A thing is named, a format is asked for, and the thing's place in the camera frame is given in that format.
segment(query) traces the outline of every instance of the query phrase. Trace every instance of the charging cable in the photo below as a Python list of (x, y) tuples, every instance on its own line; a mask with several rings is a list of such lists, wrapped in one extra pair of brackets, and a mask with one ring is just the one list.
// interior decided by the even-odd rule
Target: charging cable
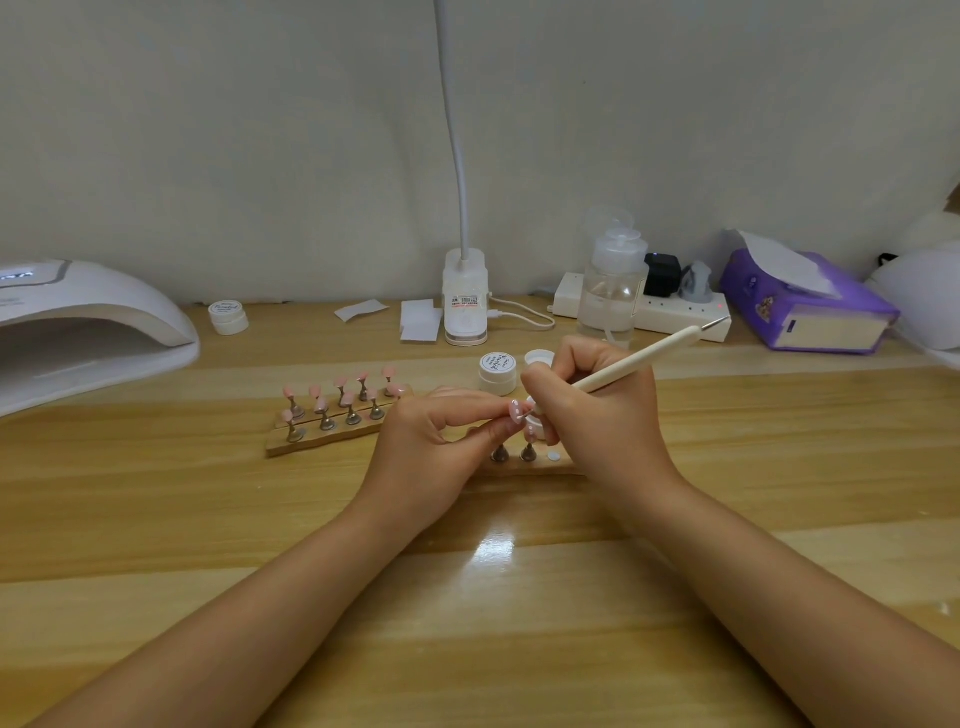
[(532, 313), (534, 316), (537, 316), (538, 318), (546, 319), (550, 323), (538, 324), (536, 321), (531, 321), (526, 316), (520, 316), (520, 314), (518, 313), (511, 313), (510, 311), (498, 311), (495, 308), (491, 308), (489, 311), (487, 311), (488, 319), (500, 319), (504, 317), (510, 318), (510, 319), (519, 319), (520, 321), (527, 322), (528, 324), (530, 324), (530, 326), (542, 328), (544, 331), (549, 330), (557, 325), (557, 322), (554, 319), (547, 316), (545, 313), (540, 313), (539, 311), (535, 311), (530, 306), (523, 305), (523, 303), (517, 303), (516, 301), (506, 301), (504, 299), (496, 299), (493, 296), (490, 296), (490, 300), (496, 301), (497, 303), (505, 303), (506, 305), (515, 305), (517, 308), (522, 308), (524, 311), (527, 311), (528, 313)]

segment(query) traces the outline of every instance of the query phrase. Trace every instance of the tissue box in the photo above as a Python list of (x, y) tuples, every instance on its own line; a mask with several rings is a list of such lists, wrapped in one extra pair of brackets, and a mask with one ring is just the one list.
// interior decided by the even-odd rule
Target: tissue box
[(748, 249), (731, 255), (720, 279), (727, 303), (778, 351), (873, 353), (900, 312), (822, 255), (801, 253), (830, 280), (837, 297), (799, 290), (764, 272)]

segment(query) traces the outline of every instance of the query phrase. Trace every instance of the press-on nail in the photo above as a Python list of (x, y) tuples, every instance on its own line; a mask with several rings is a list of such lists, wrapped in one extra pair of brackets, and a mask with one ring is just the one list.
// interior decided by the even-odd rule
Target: press-on nail
[(519, 425), (523, 422), (524, 414), (520, 401), (510, 400), (510, 419)]

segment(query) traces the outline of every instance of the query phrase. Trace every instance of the nail art dotting tool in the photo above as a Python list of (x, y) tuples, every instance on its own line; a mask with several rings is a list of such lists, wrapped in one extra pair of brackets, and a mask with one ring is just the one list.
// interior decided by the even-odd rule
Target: nail art dotting tool
[[(722, 319), (711, 321), (702, 327), (683, 328), (677, 331), (677, 333), (670, 334), (665, 339), (661, 339), (656, 344), (651, 344), (646, 349), (632, 353), (626, 359), (620, 359), (620, 361), (614, 362), (606, 369), (601, 369), (599, 372), (594, 372), (590, 376), (585, 376), (580, 381), (574, 382), (573, 387), (574, 389), (579, 389), (587, 393), (603, 389), (607, 385), (622, 379), (624, 376), (631, 375), (633, 372), (643, 369), (643, 367), (650, 366), (658, 359), (662, 359), (677, 349), (683, 349), (684, 347), (697, 343), (703, 338), (704, 331), (718, 324), (722, 324), (729, 318), (729, 316), (724, 316)], [(536, 414), (542, 414), (539, 405), (534, 409), (534, 412)]]

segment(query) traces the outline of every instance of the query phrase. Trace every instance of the desk surface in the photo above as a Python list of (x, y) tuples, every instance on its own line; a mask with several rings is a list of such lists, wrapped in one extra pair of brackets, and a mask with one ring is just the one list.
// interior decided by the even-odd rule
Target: desk surface
[[(375, 438), (266, 460), (285, 383), (386, 361), (472, 386), (482, 352), (573, 329), (492, 322), (478, 349), (399, 343), (399, 308), (250, 308), (188, 370), (0, 420), (0, 726), (20, 725), (328, 521)], [(638, 343), (659, 338), (637, 333)], [(681, 470), (960, 644), (960, 376), (897, 341), (774, 353), (736, 322), (658, 366)], [(473, 481), (348, 612), (264, 725), (797, 725), (670, 569), (576, 477)]]

